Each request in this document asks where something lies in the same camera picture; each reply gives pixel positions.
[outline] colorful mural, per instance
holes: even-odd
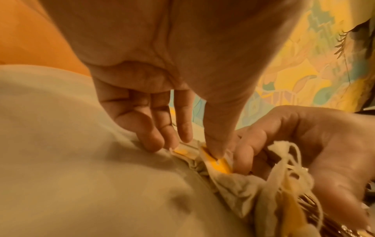
[[[355,111],[369,79],[375,0],[312,0],[311,6],[259,80],[237,128],[275,106]],[[170,106],[173,107],[173,93]],[[203,126],[205,101],[196,97],[193,122]]]

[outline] skin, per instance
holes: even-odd
[[[280,106],[236,132],[229,146],[237,173],[266,178],[278,161],[266,147],[273,141],[296,143],[313,192],[324,211],[353,229],[365,228],[361,208],[365,186],[375,178],[375,117],[335,109]]]
[[[192,139],[194,93],[207,101],[207,147],[221,157],[257,80],[287,40],[303,0],[41,0],[99,101],[148,151]]]

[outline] human hand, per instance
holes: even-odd
[[[324,211],[348,227],[366,227],[361,200],[366,184],[375,178],[375,117],[325,108],[276,107],[237,131],[230,146],[235,172],[248,174],[253,169],[263,175],[257,167],[268,172],[264,157],[257,156],[281,140],[299,146]]]
[[[41,0],[99,101],[150,151],[192,139],[194,91],[207,101],[206,143],[224,154],[258,77],[289,36],[301,0]]]

